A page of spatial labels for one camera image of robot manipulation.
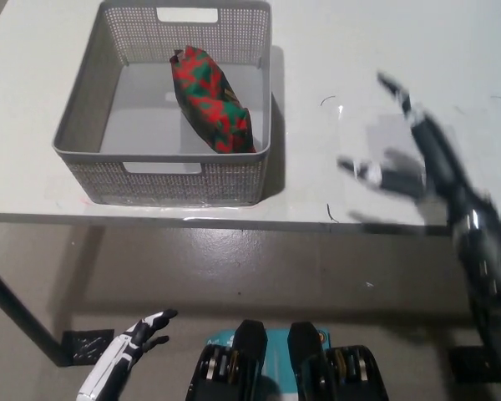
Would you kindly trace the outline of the robot right black hand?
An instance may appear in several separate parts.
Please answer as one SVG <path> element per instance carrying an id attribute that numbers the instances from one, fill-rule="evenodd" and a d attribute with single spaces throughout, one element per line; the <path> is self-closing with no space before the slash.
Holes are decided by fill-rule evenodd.
<path id="1" fill-rule="evenodd" d="M 346 157 L 338 158 L 338 167 L 374 190 L 442 200 L 469 291 L 485 307 L 501 307 L 501 217 L 496 207 L 473 188 L 443 129 L 414 105 L 409 91 L 383 72 L 377 73 L 377 81 L 400 106 L 424 167 L 413 173 Z"/>

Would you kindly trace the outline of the robot left white black hand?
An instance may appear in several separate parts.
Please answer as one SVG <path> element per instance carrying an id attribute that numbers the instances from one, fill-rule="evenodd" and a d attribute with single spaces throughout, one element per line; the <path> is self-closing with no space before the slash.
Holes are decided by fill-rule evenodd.
<path id="1" fill-rule="evenodd" d="M 153 336 L 178 315 L 166 309 L 137 321 L 106 348 L 81 385 L 77 400 L 118 400 L 129 380 L 133 366 L 145 353 L 169 341 L 168 336 Z"/>

